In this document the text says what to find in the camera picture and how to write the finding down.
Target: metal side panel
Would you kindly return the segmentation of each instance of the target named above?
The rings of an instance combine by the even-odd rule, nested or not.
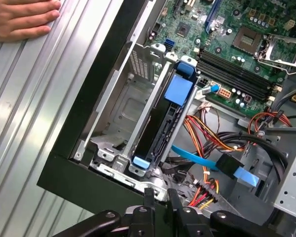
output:
[[[0,237],[51,236],[92,215],[36,186],[123,0],[63,0],[52,32],[0,44]]]

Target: ram slot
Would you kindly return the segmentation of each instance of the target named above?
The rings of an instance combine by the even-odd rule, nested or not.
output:
[[[197,69],[214,81],[235,87],[261,101],[266,101],[272,93],[273,83],[207,52],[201,55]]]
[[[235,76],[240,76],[243,79],[246,79],[249,81],[254,80],[254,82],[256,84],[260,85],[261,87],[262,86],[265,86],[265,87],[273,86],[273,83],[271,83],[270,81],[268,81],[262,77],[259,77],[256,74],[251,73],[247,70],[244,70],[243,68],[241,68],[233,63],[230,63],[220,57],[217,57],[209,52],[203,52],[201,55],[201,60],[208,62],[209,64],[212,64],[215,67],[221,68],[222,70],[227,71],[230,74],[233,74]]]

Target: finger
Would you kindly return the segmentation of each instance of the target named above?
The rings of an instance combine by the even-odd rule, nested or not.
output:
[[[53,10],[36,16],[26,16],[11,20],[12,30],[34,28],[54,21],[59,17],[59,11]]]
[[[41,1],[50,1],[50,0],[4,0],[3,2],[7,5],[21,5],[21,4],[31,4]]]
[[[29,29],[12,31],[7,41],[25,40],[44,36],[50,32],[49,26],[39,26]]]
[[[12,13],[12,18],[34,16],[58,10],[61,6],[60,1],[42,1],[23,5],[9,5],[7,9]]]

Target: motherboard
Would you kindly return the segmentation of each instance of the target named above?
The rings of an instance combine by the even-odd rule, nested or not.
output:
[[[198,85],[220,86],[207,99],[252,117],[272,104],[286,78],[257,61],[268,35],[296,38],[296,1],[167,0],[147,44],[198,60]],[[296,44],[278,42],[271,57],[292,62]]]

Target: black frame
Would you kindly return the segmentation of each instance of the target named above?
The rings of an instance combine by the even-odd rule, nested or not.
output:
[[[64,126],[49,154],[37,185],[92,212],[113,209],[124,214],[129,206],[142,205],[143,195],[88,170],[83,160],[70,160],[94,105],[148,0],[124,0],[99,53],[77,95]],[[159,213],[165,208],[156,205]],[[164,234],[168,229],[161,224]]]

